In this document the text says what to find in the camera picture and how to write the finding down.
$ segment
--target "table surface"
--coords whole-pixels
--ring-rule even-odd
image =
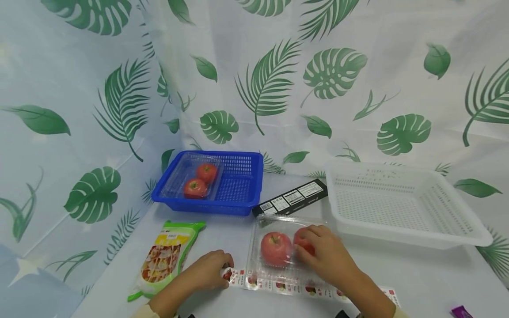
[[[311,178],[264,175],[261,201],[291,190]],[[325,198],[295,215],[321,217],[335,226]],[[208,251],[224,249],[237,268],[245,267],[253,217],[230,218],[199,213],[174,212],[152,205],[135,232],[117,254],[73,318],[127,318],[146,299],[127,303],[138,271],[164,222],[206,221],[188,255],[186,266]],[[401,307],[412,318],[450,318],[448,313],[464,305],[473,317],[500,317],[509,312],[509,292],[473,246],[435,250],[360,236],[342,235],[359,267],[380,286],[393,287]],[[324,317],[335,318],[341,303],[266,292],[229,288],[192,296],[181,307],[181,316],[209,317]]]

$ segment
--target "snack bag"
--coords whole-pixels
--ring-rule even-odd
[[[153,297],[180,274],[187,253],[198,237],[198,232],[204,226],[204,222],[171,223],[167,221],[145,258],[127,301],[133,301],[140,296]]]

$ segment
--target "white plastic basket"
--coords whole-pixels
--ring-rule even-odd
[[[438,249],[493,242],[477,215],[435,171],[333,160],[325,174],[340,232]]]

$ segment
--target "blue plastic basket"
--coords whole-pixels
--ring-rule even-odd
[[[214,156],[224,166],[214,200],[165,197],[164,186],[185,153]],[[168,166],[152,192],[152,200],[165,203],[174,211],[249,215],[260,202],[263,179],[263,156],[253,152],[182,151]]]

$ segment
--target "child's hand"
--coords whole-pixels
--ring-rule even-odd
[[[301,238],[313,245],[315,256],[301,246],[295,245],[297,256],[329,284],[343,290],[350,283],[346,280],[360,276],[361,271],[339,237],[326,226],[310,225],[302,231]]]
[[[230,284],[219,272],[226,267],[233,267],[233,258],[223,250],[209,252],[200,257],[179,276],[190,284],[194,290],[212,290],[228,288]]]

